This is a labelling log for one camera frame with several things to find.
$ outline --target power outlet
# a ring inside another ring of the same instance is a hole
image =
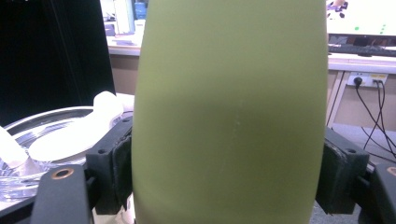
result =
[[[377,87],[376,84],[374,83],[374,80],[381,80],[382,83],[387,81],[388,74],[378,74],[378,73],[362,73],[362,72],[351,72],[349,75],[349,79],[347,81],[348,86],[355,86],[355,82],[353,79],[355,77],[361,77],[361,87]]]

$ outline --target transparent glass dish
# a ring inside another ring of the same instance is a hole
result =
[[[47,133],[67,127],[84,118],[93,110],[92,106],[75,106],[37,114],[18,120],[4,127],[25,148]],[[49,169],[67,164],[84,164],[85,152],[61,161],[34,161],[11,169],[0,160],[0,202],[18,202],[37,193],[40,177]]]

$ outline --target desk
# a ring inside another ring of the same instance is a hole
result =
[[[389,74],[385,84],[386,102],[384,118],[387,130],[396,131],[396,58],[361,57],[358,55],[332,54],[329,56],[329,87],[326,124],[342,123],[363,127],[372,127],[366,109],[363,107],[354,87],[347,86],[351,72]],[[376,88],[359,88],[361,97],[376,115],[378,96]]]
[[[110,55],[140,56],[143,34],[107,36],[106,39]]]

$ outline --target green cylindrical object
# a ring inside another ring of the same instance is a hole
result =
[[[138,224],[308,223],[324,4],[150,0],[134,108]]]

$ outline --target computer monitor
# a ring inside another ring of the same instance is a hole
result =
[[[0,0],[0,125],[115,93],[99,0]]]
[[[354,37],[357,45],[370,38],[396,38],[394,0],[332,0],[326,5],[329,35]]]

